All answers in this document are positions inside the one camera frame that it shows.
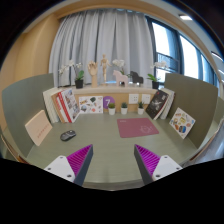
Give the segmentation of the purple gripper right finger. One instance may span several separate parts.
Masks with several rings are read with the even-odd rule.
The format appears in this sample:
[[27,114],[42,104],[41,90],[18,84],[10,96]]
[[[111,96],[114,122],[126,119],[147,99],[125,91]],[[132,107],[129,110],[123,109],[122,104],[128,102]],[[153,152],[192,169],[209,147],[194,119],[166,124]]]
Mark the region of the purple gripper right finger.
[[168,155],[159,156],[137,144],[134,145],[134,156],[145,185],[182,169]]

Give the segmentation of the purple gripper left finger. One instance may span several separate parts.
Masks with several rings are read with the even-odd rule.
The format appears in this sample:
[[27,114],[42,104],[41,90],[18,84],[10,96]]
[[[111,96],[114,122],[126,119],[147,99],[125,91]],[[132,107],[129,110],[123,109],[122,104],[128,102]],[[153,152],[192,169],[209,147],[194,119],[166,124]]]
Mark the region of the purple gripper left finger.
[[93,145],[85,146],[69,156],[58,156],[46,168],[56,176],[82,186],[93,156]]

